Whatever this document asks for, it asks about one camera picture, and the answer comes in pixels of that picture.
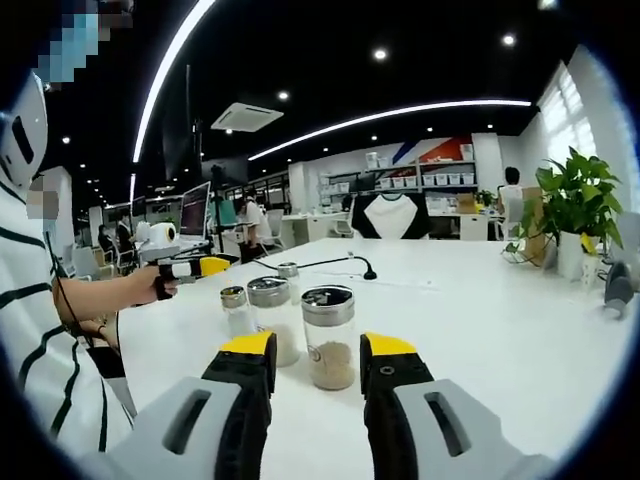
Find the striped shirt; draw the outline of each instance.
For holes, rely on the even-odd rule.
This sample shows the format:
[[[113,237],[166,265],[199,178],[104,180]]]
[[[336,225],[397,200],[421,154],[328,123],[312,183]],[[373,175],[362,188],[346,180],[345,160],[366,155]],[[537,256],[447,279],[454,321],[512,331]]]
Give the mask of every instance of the striped shirt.
[[[113,447],[132,423],[86,350],[62,326],[42,220],[28,219],[25,197],[0,170],[0,339],[35,421],[79,458]]]

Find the gray gripper housing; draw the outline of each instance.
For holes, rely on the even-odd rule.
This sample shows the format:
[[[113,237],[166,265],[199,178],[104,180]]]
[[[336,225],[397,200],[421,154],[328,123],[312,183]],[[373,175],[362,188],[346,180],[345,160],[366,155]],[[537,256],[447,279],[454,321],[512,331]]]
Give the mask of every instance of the gray gripper housing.
[[[96,480],[211,480],[240,385],[184,378],[136,417],[132,434],[80,466]]]
[[[450,380],[394,389],[415,445],[418,480],[538,480],[554,463],[527,456],[502,435],[500,419]]]

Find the silver metal lid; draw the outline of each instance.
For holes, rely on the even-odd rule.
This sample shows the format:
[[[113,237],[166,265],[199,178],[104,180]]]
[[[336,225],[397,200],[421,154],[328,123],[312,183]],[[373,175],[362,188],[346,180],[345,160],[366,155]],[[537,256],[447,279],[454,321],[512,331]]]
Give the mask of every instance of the silver metal lid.
[[[255,278],[247,285],[249,302],[259,308],[279,307],[290,298],[286,278],[267,276]]]
[[[322,285],[302,295],[304,321],[316,327],[336,327],[355,314],[353,291],[343,285]]]
[[[247,294],[242,287],[227,287],[220,290],[220,300],[224,308],[238,308],[247,303]]]
[[[284,262],[278,265],[278,276],[292,278],[298,276],[298,265],[294,262]]]

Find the black ceiling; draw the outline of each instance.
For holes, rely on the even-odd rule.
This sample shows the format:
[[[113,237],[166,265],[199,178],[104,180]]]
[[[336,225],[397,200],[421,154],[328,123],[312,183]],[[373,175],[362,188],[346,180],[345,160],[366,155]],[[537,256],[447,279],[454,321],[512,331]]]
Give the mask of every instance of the black ceiling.
[[[44,168],[64,165],[73,177],[74,207],[129,199],[166,184],[160,123],[163,93],[152,117],[138,166],[131,163],[138,124],[157,66],[190,1],[138,0],[132,29],[112,32],[77,71],[73,84],[47,94],[50,138]],[[172,70],[168,85],[192,69],[193,113],[206,129],[207,158],[252,155],[328,125],[356,117],[437,101],[504,98],[535,102],[574,40],[537,0],[349,2],[325,0],[217,0]],[[513,48],[501,38],[516,36]],[[388,51],[376,62],[372,52]],[[286,90],[286,102],[277,93]],[[256,133],[226,135],[209,126],[233,102],[283,111]],[[362,124],[266,155],[250,164],[286,169],[287,158],[329,154],[411,139],[489,131],[518,135],[534,109],[460,108],[414,113]],[[71,142],[64,145],[63,136]],[[197,179],[178,175],[176,191]],[[87,180],[99,180],[88,185]]]

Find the spice jar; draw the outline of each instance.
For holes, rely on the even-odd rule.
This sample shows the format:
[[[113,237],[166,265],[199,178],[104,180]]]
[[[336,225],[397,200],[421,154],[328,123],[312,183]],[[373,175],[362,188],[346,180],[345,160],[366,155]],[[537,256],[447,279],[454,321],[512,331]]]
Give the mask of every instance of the spice jar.
[[[242,287],[227,287],[220,290],[222,309],[227,315],[231,337],[241,337],[255,333],[256,324],[247,294]]]
[[[260,277],[249,282],[247,292],[254,306],[258,330],[276,334],[276,366],[286,367],[297,362],[300,352],[296,331],[300,327],[291,306],[289,282],[282,277]]]
[[[310,375],[325,390],[342,390],[356,378],[353,358],[355,299],[341,285],[323,285],[302,295]]]
[[[285,262],[278,265],[278,276],[286,278],[289,282],[289,294],[291,295],[291,304],[300,303],[300,275],[298,274],[298,265],[294,262]]]

